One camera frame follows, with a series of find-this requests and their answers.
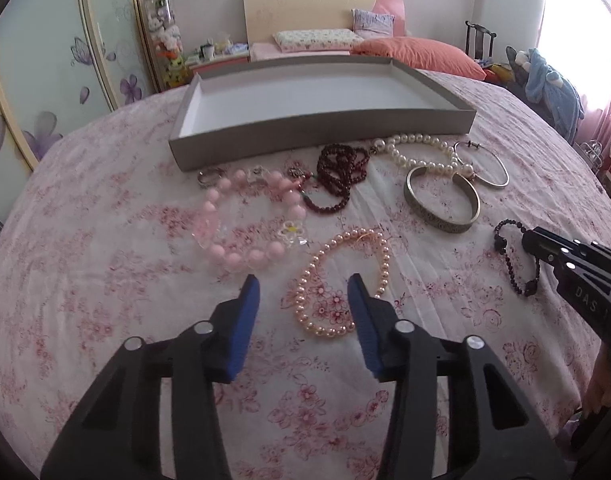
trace dark bead bracelet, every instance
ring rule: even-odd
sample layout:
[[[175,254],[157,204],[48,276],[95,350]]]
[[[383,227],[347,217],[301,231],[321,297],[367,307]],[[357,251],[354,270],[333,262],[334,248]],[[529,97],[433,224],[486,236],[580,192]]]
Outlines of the dark bead bracelet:
[[[301,185],[299,191],[303,195],[303,203],[319,214],[332,214],[341,211],[348,205],[351,186],[363,182],[367,177],[365,167],[368,160],[370,160],[370,154],[365,148],[353,148],[345,144],[328,144],[323,148],[317,161],[316,180],[331,195],[339,197],[341,202],[330,207],[319,207],[304,193]],[[309,173],[303,175],[305,180],[310,176]]]
[[[539,262],[539,259],[535,258],[535,264],[537,264],[537,275],[533,280],[530,280],[529,282],[525,283],[525,290],[521,290],[521,287],[517,285],[517,281],[515,280],[514,267],[512,267],[512,262],[509,260],[508,252],[506,251],[508,241],[499,234],[501,228],[506,224],[516,225],[523,234],[525,234],[525,232],[527,231],[527,229],[521,222],[510,219],[504,220],[494,228],[494,250],[497,253],[501,254],[503,257],[505,257],[506,266],[508,266],[509,272],[509,283],[510,285],[512,285],[512,288],[515,290],[515,292],[519,296],[533,296],[537,293],[537,287],[539,285],[539,273],[541,272],[541,264]]]

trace pink beaded bracelet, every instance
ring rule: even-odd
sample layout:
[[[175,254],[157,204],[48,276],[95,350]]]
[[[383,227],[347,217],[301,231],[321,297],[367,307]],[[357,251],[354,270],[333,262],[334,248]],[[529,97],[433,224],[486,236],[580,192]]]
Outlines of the pink beaded bracelet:
[[[276,239],[268,242],[265,248],[251,248],[245,254],[228,250],[220,239],[223,218],[219,205],[231,192],[256,184],[268,186],[273,192],[281,194],[287,220],[276,233]],[[280,260],[287,248],[294,243],[304,242],[303,221],[307,212],[303,206],[303,198],[296,190],[300,185],[300,179],[291,180],[280,171],[268,171],[260,166],[248,171],[237,170],[231,180],[223,175],[214,187],[205,192],[206,200],[194,221],[192,236],[206,251],[208,259],[214,264],[222,265],[228,272],[246,268],[263,269],[269,263]]]
[[[328,256],[330,251],[340,247],[345,243],[352,243],[363,238],[367,238],[374,245],[380,248],[381,263],[380,263],[380,281],[379,287],[375,298],[381,298],[381,295],[385,293],[389,279],[390,279],[390,248],[387,244],[387,240],[383,237],[383,233],[374,229],[352,229],[352,231],[344,232],[332,237],[330,240],[325,242],[317,251],[310,263],[305,267],[305,270],[301,273],[301,276],[296,282],[296,290],[294,295],[294,314],[296,320],[301,326],[308,332],[315,333],[317,336],[327,336],[330,338],[345,335],[348,332],[354,332],[355,325],[353,321],[350,321],[347,325],[343,325],[338,328],[325,328],[321,325],[316,325],[310,320],[310,316],[306,313],[306,287],[313,274],[316,272],[316,268],[322,263],[323,259]]]

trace floral pillow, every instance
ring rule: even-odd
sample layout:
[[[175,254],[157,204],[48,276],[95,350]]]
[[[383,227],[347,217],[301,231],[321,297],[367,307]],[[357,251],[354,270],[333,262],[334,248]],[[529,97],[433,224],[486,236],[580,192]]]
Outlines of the floral pillow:
[[[316,28],[313,30],[283,30],[274,35],[281,52],[316,50],[349,50],[363,39],[349,28]]]
[[[354,32],[364,40],[394,36],[394,16],[377,14],[363,9],[352,9]]]

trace silver bangle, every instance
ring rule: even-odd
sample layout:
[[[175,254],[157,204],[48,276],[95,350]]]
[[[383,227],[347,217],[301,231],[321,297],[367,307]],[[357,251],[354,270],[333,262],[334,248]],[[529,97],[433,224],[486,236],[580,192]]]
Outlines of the silver bangle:
[[[498,163],[503,168],[503,172],[506,174],[506,181],[503,184],[495,184],[494,182],[490,182],[489,180],[483,178],[478,173],[476,173],[476,171],[473,174],[473,179],[474,180],[478,180],[480,183],[485,184],[486,186],[495,187],[496,189],[501,189],[503,187],[506,187],[509,184],[509,173],[508,173],[508,170],[506,170],[506,167],[503,164],[503,161],[499,158],[499,156],[496,153],[494,153],[492,150],[490,150],[490,148],[486,148],[485,146],[482,146],[480,144],[480,142],[472,142],[471,140],[468,140],[467,142],[464,142],[463,140],[460,140],[459,142],[457,142],[455,144],[454,149],[455,149],[455,155],[457,156],[458,161],[461,164],[463,164],[463,165],[465,165],[465,162],[461,159],[461,157],[457,153],[457,148],[458,148],[459,144],[467,144],[468,148],[474,147],[477,150],[481,149],[481,150],[485,150],[488,153],[492,153],[492,156],[494,158],[496,158]]]
[[[481,212],[481,200],[479,199],[479,194],[476,192],[476,189],[474,189],[474,186],[470,183],[470,181],[458,173],[455,173],[452,176],[452,182],[457,184],[457,186],[460,187],[467,195],[468,199],[470,199],[470,205],[472,206],[472,217],[467,222],[454,222],[451,220],[446,220],[432,213],[432,211],[427,209],[421,202],[419,202],[419,199],[417,199],[414,191],[412,190],[412,185],[410,183],[412,177],[425,174],[426,171],[428,171],[428,168],[425,166],[417,166],[416,168],[412,168],[410,170],[410,173],[408,173],[408,176],[405,179],[403,191],[405,193],[405,200],[408,201],[410,208],[428,224],[441,229],[441,231],[445,231],[446,233],[466,232],[470,227],[472,227],[472,224],[476,222],[476,219],[479,218],[479,213]]]

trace bed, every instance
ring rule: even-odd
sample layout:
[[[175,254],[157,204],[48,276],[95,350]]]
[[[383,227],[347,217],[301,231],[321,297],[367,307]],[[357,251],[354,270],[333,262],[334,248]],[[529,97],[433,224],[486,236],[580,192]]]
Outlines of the bed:
[[[348,55],[347,50],[281,52],[272,35],[281,30],[353,28],[352,9],[394,16],[394,36],[405,35],[403,0],[243,0],[250,60]]]
[[[476,333],[492,346],[552,433],[579,405],[598,340],[555,291],[550,268],[538,293],[518,297],[493,251],[493,226],[506,218],[611,247],[611,201],[576,152],[508,91],[429,73],[478,113],[469,138],[502,157],[511,182],[499,192],[477,186],[483,211],[465,234],[451,235],[412,214],[403,172],[375,156],[367,180],[339,216],[307,219],[310,246],[280,267],[257,273],[262,306],[244,370],[216,400],[234,478],[374,477],[393,400],[390,386],[365,368],[355,335],[305,334],[291,313],[290,288],[308,253],[332,235],[378,227],[393,251],[384,299],[434,336]],[[203,192],[181,173],[168,136],[184,89],[121,108],[58,142],[36,169],[0,236],[0,428],[38,472],[56,435],[109,357],[130,335],[178,335],[234,297],[244,275],[216,272],[191,236]],[[313,169],[320,148],[259,156],[227,170]],[[458,204],[447,183],[425,191]],[[326,193],[314,189],[316,202]],[[237,240],[268,237],[267,198],[240,197],[257,218]],[[533,262],[508,232],[517,279]],[[321,316],[346,313],[346,280],[361,272],[372,287],[368,247],[341,250],[317,289]],[[437,468],[445,465],[449,424],[439,391]],[[169,442],[169,419],[162,440]],[[171,452],[162,450],[169,468]]]

